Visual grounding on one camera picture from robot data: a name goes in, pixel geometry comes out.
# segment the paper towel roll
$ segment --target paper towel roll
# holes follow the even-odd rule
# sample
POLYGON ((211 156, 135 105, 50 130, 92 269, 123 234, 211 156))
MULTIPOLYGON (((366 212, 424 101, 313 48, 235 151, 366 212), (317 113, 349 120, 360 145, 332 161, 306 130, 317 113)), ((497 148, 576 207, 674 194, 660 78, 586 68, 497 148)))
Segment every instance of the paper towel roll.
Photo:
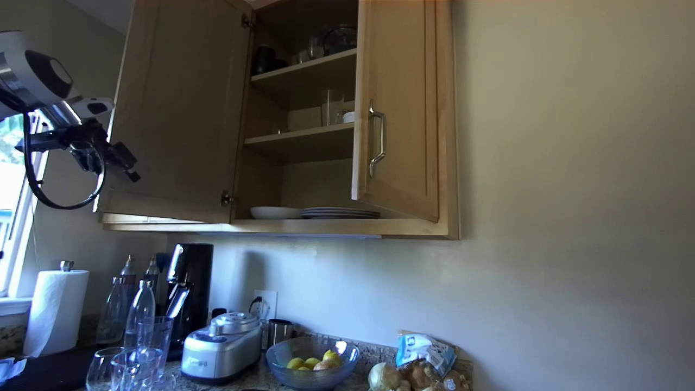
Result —
POLYGON ((38 271, 23 357, 45 357, 75 345, 87 282, 87 269, 38 271))

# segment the kitchen cabinet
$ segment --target kitchen cabinet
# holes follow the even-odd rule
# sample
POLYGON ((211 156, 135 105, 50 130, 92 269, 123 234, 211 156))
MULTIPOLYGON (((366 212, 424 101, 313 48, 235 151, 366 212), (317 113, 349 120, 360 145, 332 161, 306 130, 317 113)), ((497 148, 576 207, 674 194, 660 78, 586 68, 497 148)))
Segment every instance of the kitchen cabinet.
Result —
POLYGON ((450 2, 136 0, 111 135, 142 173, 101 194, 117 231, 451 236, 450 2))

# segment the window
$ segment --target window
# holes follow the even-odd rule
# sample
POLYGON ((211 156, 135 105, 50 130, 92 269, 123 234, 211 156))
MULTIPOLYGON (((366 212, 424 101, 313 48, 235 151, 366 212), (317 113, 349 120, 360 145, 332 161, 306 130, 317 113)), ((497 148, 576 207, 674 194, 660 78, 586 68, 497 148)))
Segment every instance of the window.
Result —
MULTIPOLYGON (((43 130, 50 122, 34 111, 33 122, 43 130)), ((0 122, 0 297, 17 290, 17 279, 23 266, 26 240, 37 203, 23 180, 23 156, 16 145, 23 138, 21 116, 0 122)), ((34 154, 34 167, 42 176, 43 154, 34 154)))

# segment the plate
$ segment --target plate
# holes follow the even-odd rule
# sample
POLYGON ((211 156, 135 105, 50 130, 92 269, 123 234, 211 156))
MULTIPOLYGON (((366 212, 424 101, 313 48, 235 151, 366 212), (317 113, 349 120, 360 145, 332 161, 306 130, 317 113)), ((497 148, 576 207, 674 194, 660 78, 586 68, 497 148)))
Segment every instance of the plate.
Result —
POLYGON ((302 209, 288 207, 251 207, 254 219, 302 219, 302 209))
POLYGON ((376 219, 378 211, 349 207, 310 207, 302 211, 303 219, 376 219))

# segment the cabinet door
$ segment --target cabinet door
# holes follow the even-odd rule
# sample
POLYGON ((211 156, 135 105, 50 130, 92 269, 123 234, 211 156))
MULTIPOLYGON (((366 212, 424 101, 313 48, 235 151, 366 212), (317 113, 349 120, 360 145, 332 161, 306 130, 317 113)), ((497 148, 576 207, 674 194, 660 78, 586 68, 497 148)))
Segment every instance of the cabinet door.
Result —
POLYGON ((109 182, 104 212, 228 219, 248 15, 241 0, 136 0, 111 135, 139 182, 109 182))
POLYGON ((363 0, 355 65, 352 197, 439 219, 439 0, 363 0))

